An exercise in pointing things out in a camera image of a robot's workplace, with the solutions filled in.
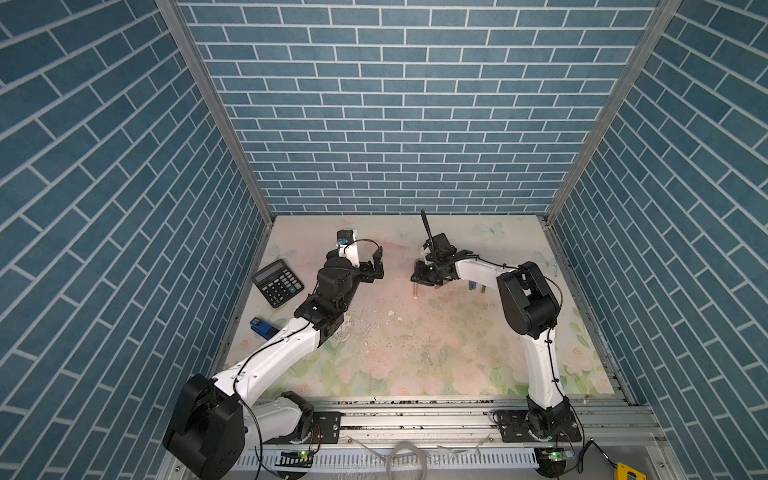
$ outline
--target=table surface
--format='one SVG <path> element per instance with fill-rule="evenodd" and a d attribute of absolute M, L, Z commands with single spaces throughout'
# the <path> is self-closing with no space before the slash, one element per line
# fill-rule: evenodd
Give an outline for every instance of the table surface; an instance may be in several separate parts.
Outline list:
<path fill-rule="evenodd" d="M 445 232 L 459 250 L 496 263 L 535 261 L 564 292 L 556 342 L 564 392 L 613 393 L 537 217 L 435 215 L 429 222 L 433 234 Z M 265 398 L 286 390 L 310 398 L 527 394 L 521 337 L 506 323 L 496 290 L 469 290 L 468 282 L 459 280 L 437 290 L 419 286 L 414 298 L 410 276 L 426 239 L 418 216 L 278 217 L 260 267 L 282 258 L 306 289 L 273 309 L 251 288 L 227 365 L 264 343 L 250 329 L 252 318 L 280 327 L 293 316 L 334 248 L 336 231 L 345 228 L 382 245 L 384 279 L 361 283 L 344 324 L 282 375 Z M 375 247 L 358 245 L 360 259 L 370 260 Z"/>

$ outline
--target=calculator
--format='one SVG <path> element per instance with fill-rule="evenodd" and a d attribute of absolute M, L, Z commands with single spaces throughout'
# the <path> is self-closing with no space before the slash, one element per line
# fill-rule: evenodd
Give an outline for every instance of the calculator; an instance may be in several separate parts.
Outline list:
<path fill-rule="evenodd" d="M 272 308 L 283 305 L 304 290 L 304 285 L 282 259 L 265 266 L 250 279 Z"/>

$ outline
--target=calculator keypad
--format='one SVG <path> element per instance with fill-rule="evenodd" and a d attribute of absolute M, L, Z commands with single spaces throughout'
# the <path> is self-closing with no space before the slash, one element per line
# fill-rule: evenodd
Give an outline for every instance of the calculator keypad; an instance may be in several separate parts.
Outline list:
<path fill-rule="evenodd" d="M 303 288 L 302 284 L 285 264 L 283 264 L 282 269 L 259 283 L 258 287 L 273 308 L 284 304 Z"/>

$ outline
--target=brick wall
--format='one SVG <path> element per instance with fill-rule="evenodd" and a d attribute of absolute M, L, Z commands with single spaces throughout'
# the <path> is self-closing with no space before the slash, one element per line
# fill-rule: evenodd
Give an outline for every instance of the brick wall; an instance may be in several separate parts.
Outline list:
<path fill-rule="evenodd" d="M 145 478 L 263 222 L 152 0 L 0 2 L 0 478 Z"/>
<path fill-rule="evenodd" d="M 684 0 L 555 224 L 691 478 L 766 477 L 766 24 Z"/>
<path fill-rule="evenodd" d="M 657 3 L 214 1 L 181 3 L 279 214 L 544 213 Z"/>

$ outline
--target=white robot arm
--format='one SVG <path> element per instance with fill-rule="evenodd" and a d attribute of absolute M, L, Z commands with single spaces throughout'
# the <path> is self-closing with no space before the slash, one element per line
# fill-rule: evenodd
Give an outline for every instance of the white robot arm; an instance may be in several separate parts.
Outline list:
<path fill-rule="evenodd" d="M 504 268 L 484 260 L 467 259 L 456 262 L 458 278 L 476 282 L 493 290 L 498 290 L 497 278 L 503 273 L 515 270 L 517 268 Z M 554 382 L 555 379 L 560 378 L 558 363 L 554 357 L 554 338 L 554 327 L 548 330 L 546 335 L 540 335 L 537 339 L 530 335 L 522 336 L 525 359 L 528 363 L 528 378 L 531 382 L 528 387 L 528 396 L 543 409 L 554 407 L 563 401 L 563 395 Z"/>
<path fill-rule="evenodd" d="M 381 247 L 372 262 L 361 263 L 356 232 L 340 230 L 337 238 L 336 249 L 328 252 L 317 272 L 315 290 L 277 335 L 213 378 L 197 374 L 184 384 L 163 446 L 202 480 L 219 480 L 245 445 L 307 437 L 314 408 L 296 393 L 284 392 L 273 402 L 251 406 L 294 363 L 334 334 L 361 282 L 384 277 Z"/>
<path fill-rule="evenodd" d="M 411 281 L 441 286 L 451 280 L 469 280 L 498 290 L 507 323 L 523 338 L 531 380 L 528 387 L 530 432 L 539 439 L 557 435 L 569 415 L 570 404 L 558 386 L 554 338 L 560 304 L 547 280 L 533 262 L 498 265 L 481 260 L 469 250 L 458 251 L 444 233 L 432 236 L 424 210 L 422 220 L 428 239 L 422 248 L 424 260 L 416 262 Z"/>

